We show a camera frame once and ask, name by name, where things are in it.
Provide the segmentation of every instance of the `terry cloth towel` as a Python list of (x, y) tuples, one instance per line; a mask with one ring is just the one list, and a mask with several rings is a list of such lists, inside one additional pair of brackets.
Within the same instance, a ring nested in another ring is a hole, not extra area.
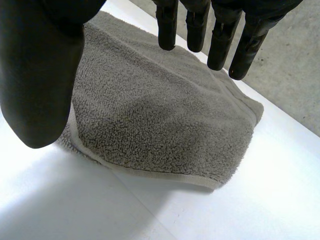
[(224, 72), (100, 12), (85, 25), (58, 142), (111, 169), (211, 189), (235, 173), (263, 107)]

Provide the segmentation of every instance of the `towel hem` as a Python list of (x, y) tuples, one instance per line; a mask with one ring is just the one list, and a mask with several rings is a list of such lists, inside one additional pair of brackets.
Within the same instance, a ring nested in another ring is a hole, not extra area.
[(77, 120), (76, 120), (76, 114), (73, 104), (71, 103), (70, 107), (70, 114), (68, 119), (68, 124), (70, 127), (70, 139), (72, 144), (75, 148), (77, 148), (81, 153), (87, 155), (94, 161), (97, 161), (101, 165), (115, 170), (120, 173), (126, 173), (133, 176), (139, 176), (139, 177), (147, 177), (147, 178), (154, 178), (154, 179), (165, 179), (165, 180), (171, 180), (176, 182), (182, 182), (187, 184), (193, 184), (198, 186), (203, 186), (212, 190), (215, 190), (222, 186), (222, 184), (214, 179), (206, 178), (203, 176), (197, 176), (197, 175), (187, 175), (187, 174), (181, 174), (181, 173), (170, 173), (170, 172), (156, 172), (156, 171), (146, 171), (146, 170), (140, 170), (140, 169), (132, 169), (124, 166), (119, 166), (114, 163), (108, 162), (98, 155), (94, 154), (89, 148), (85, 147), (79, 138), (79, 132), (78, 132), (78, 126), (77, 126)]

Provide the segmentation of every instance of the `white table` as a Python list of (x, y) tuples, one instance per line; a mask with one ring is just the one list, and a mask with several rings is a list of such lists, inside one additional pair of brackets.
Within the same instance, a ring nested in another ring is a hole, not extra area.
[[(102, 10), (157, 34), (128, 0)], [(236, 84), (265, 111), (238, 171), (214, 192), (112, 172), (55, 145), (29, 149), (0, 114), (0, 240), (319, 240), (320, 138)]]

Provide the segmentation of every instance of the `black robotic finger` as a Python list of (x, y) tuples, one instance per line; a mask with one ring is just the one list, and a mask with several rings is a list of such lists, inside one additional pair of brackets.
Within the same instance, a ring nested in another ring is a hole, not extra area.
[(49, 8), (41, 0), (0, 4), (1, 111), (31, 148), (53, 143), (64, 130), (85, 41), (80, 22)]
[(187, 9), (187, 47), (190, 51), (198, 53), (204, 46), (210, 0), (180, 0)]
[(246, 76), (268, 31), (282, 18), (283, 16), (278, 16), (262, 20), (246, 14), (246, 23), (229, 68), (229, 76), (232, 79), (241, 80)]
[(178, 0), (153, 0), (156, 4), (158, 43), (163, 50), (175, 48), (177, 34)]
[(212, 31), (211, 46), (207, 66), (215, 71), (223, 68), (233, 41), (242, 9), (236, 4), (218, 4), (212, 2), (215, 24)]

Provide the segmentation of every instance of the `concrete floor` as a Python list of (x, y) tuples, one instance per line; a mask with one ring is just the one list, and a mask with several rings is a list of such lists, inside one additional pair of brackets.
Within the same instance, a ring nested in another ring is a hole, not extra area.
[[(130, 0), (156, 17), (151, 0)], [(179, 5), (177, 34), (187, 37), (187, 11)], [(210, 10), (203, 52), (208, 55), (215, 16)], [(225, 68), (229, 69), (245, 25), (239, 23)], [(243, 81), (320, 136), (320, 4), (304, 0), (271, 29)]]

